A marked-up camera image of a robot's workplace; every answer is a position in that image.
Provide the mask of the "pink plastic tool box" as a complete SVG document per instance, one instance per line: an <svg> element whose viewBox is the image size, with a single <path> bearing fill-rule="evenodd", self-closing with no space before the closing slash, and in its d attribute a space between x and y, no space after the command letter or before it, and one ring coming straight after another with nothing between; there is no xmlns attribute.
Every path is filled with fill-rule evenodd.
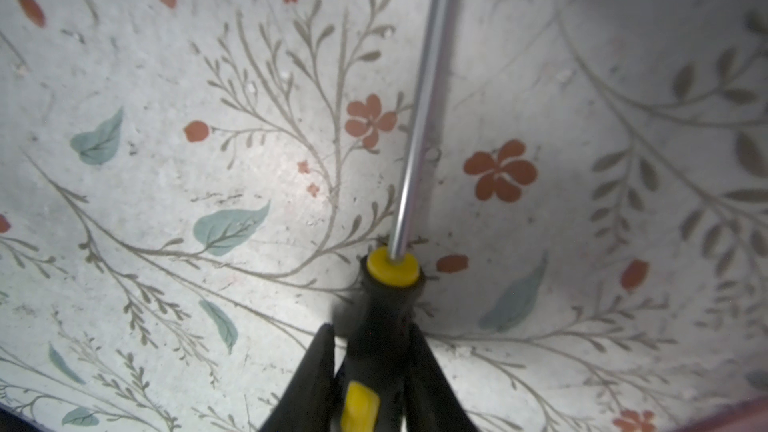
<svg viewBox="0 0 768 432"><path fill-rule="evenodd" d="M767 432L767 397L758 397L727 407L694 421L679 432Z"/></svg>

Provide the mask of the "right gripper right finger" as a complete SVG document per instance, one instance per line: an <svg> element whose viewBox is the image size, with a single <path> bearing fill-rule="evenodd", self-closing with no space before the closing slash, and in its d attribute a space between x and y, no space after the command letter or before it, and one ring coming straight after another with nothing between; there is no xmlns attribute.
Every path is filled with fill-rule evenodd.
<svg viewBox="0 0 768 432"><path fill-rule="evenodd" d="M404 382L406 428L412 432L477 432L416 324Z"/></svg>

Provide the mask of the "small yellow black screwdriver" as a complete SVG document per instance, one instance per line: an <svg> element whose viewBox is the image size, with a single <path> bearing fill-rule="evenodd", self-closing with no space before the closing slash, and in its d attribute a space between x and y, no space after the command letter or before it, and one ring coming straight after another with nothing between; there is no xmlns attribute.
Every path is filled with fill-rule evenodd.
<svg viewBox="0 0 768 432"><path fill-rule="evenodd" d="M369 253L361 265L362 309L338 375L333 431L407 430L404 382L410 325L415 324L415 305L426 283L418 260L407 251L407 242L453 3L431 0L397 210L387 245Z"/></svg>

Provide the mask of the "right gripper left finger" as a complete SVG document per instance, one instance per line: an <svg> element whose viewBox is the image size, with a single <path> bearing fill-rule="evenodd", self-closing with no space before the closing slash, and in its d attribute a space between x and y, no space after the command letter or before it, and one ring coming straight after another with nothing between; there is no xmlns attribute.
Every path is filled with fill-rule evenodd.
<svg viewBox="0 0 768 432"><path fill-rule="evenodd" d="M335 331L323 324L261 432L329 431L334 397Z"/></svg>

